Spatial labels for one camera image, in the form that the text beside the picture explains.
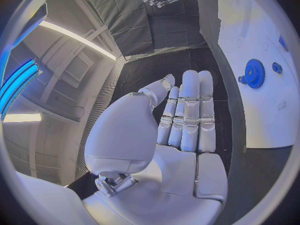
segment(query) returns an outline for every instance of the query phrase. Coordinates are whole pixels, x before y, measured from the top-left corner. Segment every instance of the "blue gear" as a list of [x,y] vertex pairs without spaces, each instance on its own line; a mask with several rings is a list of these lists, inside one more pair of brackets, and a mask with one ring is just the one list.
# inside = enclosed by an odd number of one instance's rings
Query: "blue gear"
[[266,72],[264,65],[257,59],[248,61],[245,69],[245,79],[250,88],[258,89],[265,81]]

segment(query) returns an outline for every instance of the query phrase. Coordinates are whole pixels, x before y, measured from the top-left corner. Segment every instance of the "ceiling light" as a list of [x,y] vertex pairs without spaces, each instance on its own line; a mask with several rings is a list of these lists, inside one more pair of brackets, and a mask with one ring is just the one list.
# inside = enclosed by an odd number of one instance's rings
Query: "ceiling light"
[[7,114],[4,123],[39,122],[41,114]]
[[82,42],[83,44],[97,50],[98,52],[106,55],[107,57],[109,57],[109,58],[111,58],[115,61],[117,60],[117,58],[114,55],[112,55],[111,53],[109,53],[108,51],[105,51],[103,48],[97,46],[96,44],[90,42],[89,40],[83,38],[82,36],[79,36],[79,35],[75,34],[74,32],[71,32],[71,31],[69,31],[69,30],[67,30],[67,29],[65,29],[61,26],[57,26],[57,25],[55,25],[51,22],[47,22],[47,21],[42,21],[39,25],[41,25],[43,27],[46,27],[46,28],[49,28],[49,29],[52,29],[52,30],[55,30],[55,31],[60,32],[64,35],[67,35],[67,36],[69,36],[69,37],[71,37],[71,38],[73,38],[73,39],[75,39],[79,42]]

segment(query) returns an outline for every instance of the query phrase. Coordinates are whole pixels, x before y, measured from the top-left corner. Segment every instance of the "light strip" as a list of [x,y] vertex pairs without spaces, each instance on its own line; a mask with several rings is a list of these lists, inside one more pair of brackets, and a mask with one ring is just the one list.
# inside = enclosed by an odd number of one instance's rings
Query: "light strip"
[[22,123],[22,122],[39,122],[41,121],[41,114],[7,114],[4,123]]
[[42,21],[39,25],[41,25],[43,27],[46,27],[46,28],[49,28],[49,29],[52,29],[52,30],[55,30],[55,31],[60,32],[62,34],[65,34],[65,35],[67,35],[67,36],[69,36],[69,37],[71,37],[71,38],[73,38],[73,39],[75,39],[79,42],[82,42],[83,44],[97,50],[98,52],[108,56],[109,58],[111,58],[115,61],[117,60],[117,58],[114,55],[110,54],[108,51],[105,51],[103,48],[97,46],[96,44],[90,42],[89,40],[83,38],[82,36],[79,36],[79,35],[75,34],[74,32],[71,32],[71,31],[69,31],[69,30],[67,30],[67,29],[65,29],[61,26],[57,26],[57,25],[55,25],[51,22],[47,22],[47,21]]

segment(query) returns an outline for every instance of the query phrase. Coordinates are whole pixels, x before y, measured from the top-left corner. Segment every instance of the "black floor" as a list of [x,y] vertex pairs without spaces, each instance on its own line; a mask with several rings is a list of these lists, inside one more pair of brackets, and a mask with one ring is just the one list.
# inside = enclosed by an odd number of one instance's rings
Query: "black floor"
[[[122,96],[137,92],[144,86],[162,79],[168,74],[175,77],[175,85],[182,84],[183,73],[187,70],[210,71],[213,79],[213,99],[216,130],[216,153],[220,155],[227,174],[232,156],[232,120],[228,108],[228,97],[217,62],[209,48],[195,48],[170,52],[134,60],[124,65],[114,90],[111,103]],[[159,124],[167,100],[153,111]]]

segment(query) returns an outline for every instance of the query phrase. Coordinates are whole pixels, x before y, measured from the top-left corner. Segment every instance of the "blue knob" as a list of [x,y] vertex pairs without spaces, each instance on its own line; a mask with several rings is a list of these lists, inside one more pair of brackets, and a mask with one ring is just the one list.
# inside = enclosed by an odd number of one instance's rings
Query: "blue knob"
[[283,67],[280,64],[278,64],[277,62],[274,62],[272,64],[272,68],[273,68],[273,71],[278,74],[281,74],[283,72]]
[[239,77],[238,77],[238,81],[239,81],[241,84],[247,84],[247,81],[246,81],[246,77],[245,77],[245,76],[239,76]]

